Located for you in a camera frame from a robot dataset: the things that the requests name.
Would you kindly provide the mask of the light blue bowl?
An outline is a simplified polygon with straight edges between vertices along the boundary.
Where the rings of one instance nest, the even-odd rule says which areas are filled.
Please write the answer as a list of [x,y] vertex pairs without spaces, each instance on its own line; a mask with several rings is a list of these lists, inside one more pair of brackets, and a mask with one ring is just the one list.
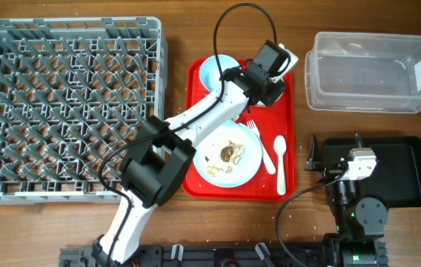
[[[218,60],[222,70],[239,66],[237,60],[227,55],[218,55]],[[217,66],[218,60],[215,56],[210,56],[200,66],[199,79],[205,88],[204,95],[221,88],[220,72]]]

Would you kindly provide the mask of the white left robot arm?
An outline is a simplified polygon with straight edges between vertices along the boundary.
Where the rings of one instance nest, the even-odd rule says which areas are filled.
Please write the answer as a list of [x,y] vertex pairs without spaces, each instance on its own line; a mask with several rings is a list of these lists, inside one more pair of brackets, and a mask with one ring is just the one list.
[[219,87],[178,116],[146,119],[132,142],[117,148],[122,198],[109,231],[93,244],[102,266],[121,266],[139,246],[151,213],[181,186],[199,144],[250,106],[272,106],[285,90],[283,77],[299,61],[283,44],[267,40],[257,56],[224,68],[214,55]]

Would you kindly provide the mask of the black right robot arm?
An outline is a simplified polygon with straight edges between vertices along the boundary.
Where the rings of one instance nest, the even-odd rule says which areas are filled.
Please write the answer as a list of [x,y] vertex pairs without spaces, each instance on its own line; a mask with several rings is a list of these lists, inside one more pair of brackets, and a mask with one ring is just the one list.
[[369,178],[377,166],[374,151],[356,135],[356,147],[347,157],[329,165],[323,162],[316,138],[310,145],[306,171],[317,171],[327,188],[328,204],[337,232],[325,234],[322,241],[322,266],[387,266],[384,243],[388,208],[377,197],[364,197],[359,183]]

